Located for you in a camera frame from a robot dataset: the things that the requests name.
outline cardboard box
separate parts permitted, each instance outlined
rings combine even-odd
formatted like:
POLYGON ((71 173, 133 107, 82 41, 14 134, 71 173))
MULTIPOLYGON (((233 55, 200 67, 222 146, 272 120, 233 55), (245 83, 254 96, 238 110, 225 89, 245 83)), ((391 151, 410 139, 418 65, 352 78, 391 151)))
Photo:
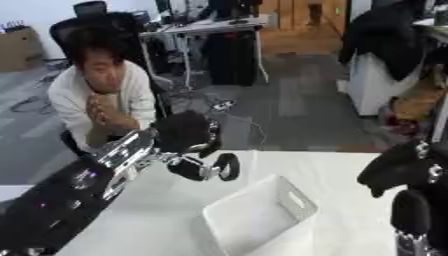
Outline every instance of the cardboard box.
POLYGON ((26 70, 42 62, 42 45, 32 28, 0 34, 0 72, 26 70))

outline office chair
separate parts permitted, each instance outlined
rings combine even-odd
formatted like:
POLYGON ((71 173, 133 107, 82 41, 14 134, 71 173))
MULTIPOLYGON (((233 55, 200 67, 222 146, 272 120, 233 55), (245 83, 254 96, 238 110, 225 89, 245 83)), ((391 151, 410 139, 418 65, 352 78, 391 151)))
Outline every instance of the office chair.
MULTIPOLYGON (((68 56, 65 43, 68 35, 75 30, 91 26, 104 27, 118 31, 119 38, 128 46, 128 50, 125 52, 125 59, 139 65, 148 73, 151 90, 156 101, 156 118, 160 120, 171 115, 171 106, 162 97, 165 90, 155 83, 154 79, 152 79, 148 72, 139 39, 139 32, 142 31, 143 28, 131 13, 113 12, 105 15, 88 15, 64 20, 51 26, 50 35, 65 55, 68 56)), ((82 154, 85 154, 77 148, 76 143, 73 143, 74 140, 71 137, 71 134, 61 134, 61 140, 76 155, 81 156, 82 154)))
POLYGON ((107 3, 104 1, 90 1, 73 5, 77 17, 107 13, 107 3))

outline white table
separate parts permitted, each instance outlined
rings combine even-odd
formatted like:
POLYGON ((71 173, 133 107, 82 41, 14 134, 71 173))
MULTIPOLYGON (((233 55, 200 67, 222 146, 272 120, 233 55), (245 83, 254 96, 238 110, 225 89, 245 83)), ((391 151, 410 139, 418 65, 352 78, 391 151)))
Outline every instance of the white table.
MULTIPOLYGON (((441 31, 438 29, 438 27, 435 27, 434 19, 425 19, 417 21, 414 23, 414 25, 425 27, 428 36, 438 40, 441 43, 448 44, 448 30, 441 31)), ((437 120, 434 126, 434 132, 432 134, 431 142, 440 142, 442 140, 447 120, 448 120, 448 95, 445 95, 443 99, 443 104, 440 108, 440 112, 437 116, 437 120)))
POLYGON ((236 154, 242 176, 230 183, 192 182, 154 165, 57 255, 218 256, 210 253, 216 244, 201 218, 202 209, 272 173, 287 177, 320 208, 313 256, 395 255, 389 218, 396 191, 374 199, 356 182, 376 154, 236 154))
POLYGON ((176 36, 176 40, 178 42, 178 47, 182 51, 184 62, 185 62, 185 86, 188 89, 191 89, 191 65, 190 58, 188 53, 190 52, 190 38, 196 35, 204 35, 204 34, 214 34, 214 33, 225 33, 225 32, 238 32, 238 31, 255 31, 255 43, 256 43, 256 56, 258 61, 258 67, 260 71, 263 73, 264 79, 266 83, 269 82, 269 75, 266 72, 266 69, 263 66, 262 55, 261 55, 261 40, 259 28, 265 27, 269 21, 269 15, 261 14, 259 17, 251 17, 242 19, 246 21, 243 24, 234 24, 231 25, 230 21, 213 21, 212 19, 206 19, 191 23, 184 27, 175 27, 171 26, 168 28, 162 28, 155 32, 144 32, 140 34, 140 39, 142 43, 143 53, 145 55, 146 64, 149 67, 149 71, 152 73, 153 77, 159 79, 161 81, 167 82, 166 78, 155 75, 154 70, 151 65, 150 57, 148 54, 148 48, 146 46, 146 39, 154 36, 154 35, 174 35, 176 36))

